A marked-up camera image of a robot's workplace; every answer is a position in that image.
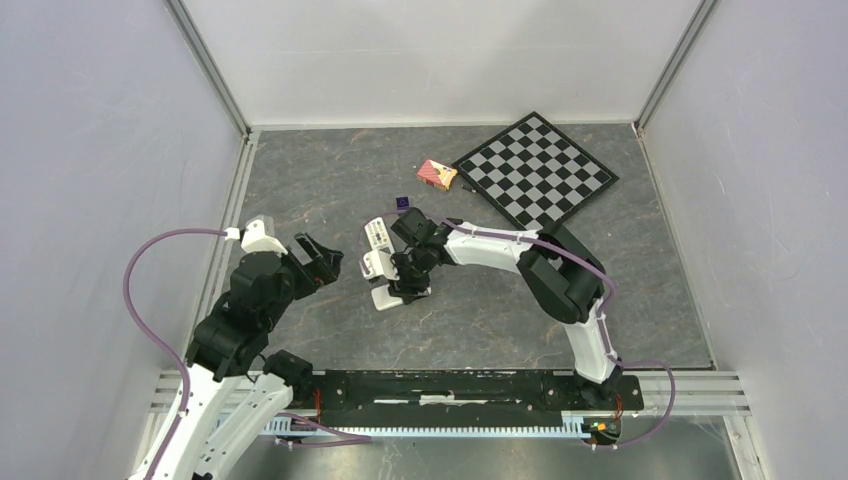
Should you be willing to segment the red and white remote control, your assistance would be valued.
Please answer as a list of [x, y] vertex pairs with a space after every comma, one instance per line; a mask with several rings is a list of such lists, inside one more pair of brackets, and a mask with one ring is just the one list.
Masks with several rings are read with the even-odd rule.
[[418, 299], [428, 297], [431, 293], [432, 289], [428, 287], [424, 291], [402, 298], [400, 296], [391, 295], [389, 292], [389, 286], [382, 285], [371, 290], [371, 298], [377, 311], [385, 311], [401, 305], [409, 305]]

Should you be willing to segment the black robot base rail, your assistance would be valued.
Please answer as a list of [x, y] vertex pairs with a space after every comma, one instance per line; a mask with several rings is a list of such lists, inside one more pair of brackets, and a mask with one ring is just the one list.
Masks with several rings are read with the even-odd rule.
[[638, 378], [619, 370], [597, 386], [549, 369], [317, 371], [285, 350], [262, 361], [292, 385], [290, 409], [361, 435], [582, 434], [645, 406]]

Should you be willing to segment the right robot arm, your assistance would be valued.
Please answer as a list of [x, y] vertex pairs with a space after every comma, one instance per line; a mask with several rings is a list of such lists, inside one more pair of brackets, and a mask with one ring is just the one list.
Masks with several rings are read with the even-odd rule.
[[616, 287], [601, 262], [563, 225], [537, 230], [481, 227], [459, 219], [428, 217], [418, 208], [390, 227], [404, 243], [390, 257], [387, 295], [404, 304], [424, 298], [437, 266], [481, 266], [522, 278], [536, 303], [564, 326], [579, 377], [580, 400], [602, 408], [618, 393], [620, 358], [602, 328]]

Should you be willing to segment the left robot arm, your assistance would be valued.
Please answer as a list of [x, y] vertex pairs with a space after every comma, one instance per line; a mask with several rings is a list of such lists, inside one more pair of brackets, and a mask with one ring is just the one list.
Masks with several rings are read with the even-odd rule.
[[166, 423], [132, 473], [134, 479], [225, 479], [273, 417], [313, 397], [311, 364], [279, 351], [267, 358], [249, 395], [227, 418], [220, 417], [286, 309], [335, 282], [343, 253], [299, 233], [295, 239], [309, 257], [303, 263], [259, 222], [217, 234], [238, 242], [244, 255], [229, 290], [195, 327], [184, 356], [152, 332], [130, 292], [123, 292], [133, 321], [176, 361], [181, 377]]

